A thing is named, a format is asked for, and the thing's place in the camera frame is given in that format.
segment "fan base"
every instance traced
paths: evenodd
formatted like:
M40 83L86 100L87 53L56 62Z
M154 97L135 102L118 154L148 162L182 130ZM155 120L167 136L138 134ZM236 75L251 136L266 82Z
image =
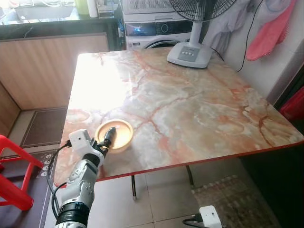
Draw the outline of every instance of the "fan base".
M167 56L167 60L184 67L206 68L212 49L202 44L181 42L176 44Z

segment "fan pole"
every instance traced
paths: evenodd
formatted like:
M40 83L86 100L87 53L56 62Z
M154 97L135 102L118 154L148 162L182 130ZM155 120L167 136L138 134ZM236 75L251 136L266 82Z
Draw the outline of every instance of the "fan pole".
M200 31L203 22L194 22L192 25L191 35L190 35L190 44L197 45L200 39Z

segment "red object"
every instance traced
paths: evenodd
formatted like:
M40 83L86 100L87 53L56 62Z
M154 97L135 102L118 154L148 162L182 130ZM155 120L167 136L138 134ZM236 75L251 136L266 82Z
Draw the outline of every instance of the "red object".
M283 105L280 113L288 120L304 119L304 87Z
M249 61L269 55L276 44L284 41L288 31L288 20L294 9L296 0L292 0L287 9L276 19L263 25L257 36L251 42L246 52Z
M16 187L16 185L0 174L0 196L6 200L5 202L0 202L0 206L14 205L20 210L29 210L34 203L34 200L26 192L29 185L29 179L34 166L42 168L43 164L25 150L17 146L11 140L3 135L0 135L0 154L4 148L11 149L18 154L19 157L0 159L0 170L4 169L1 163L10 161L27 160L29 165L25 173L21 189Z

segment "cabinet door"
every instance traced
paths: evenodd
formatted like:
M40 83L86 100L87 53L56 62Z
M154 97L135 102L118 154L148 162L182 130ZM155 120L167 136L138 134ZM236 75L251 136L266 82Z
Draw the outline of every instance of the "cabinet door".
M18 106L0 84L0 134L4 136L9 134L19 112Z
M0 81L22 110L67 106L77 57L108 51L106 34L0 43Z

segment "pink towel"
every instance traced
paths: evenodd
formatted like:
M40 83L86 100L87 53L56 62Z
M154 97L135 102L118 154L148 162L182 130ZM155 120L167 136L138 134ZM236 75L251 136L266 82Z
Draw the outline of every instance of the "pink towel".
M295 6L296 0L292 0L288 8L276 19L266 23L259 31L258 35L251 42L246 59L257 60L269 55L276 44L285 40L288 31L288 19Z

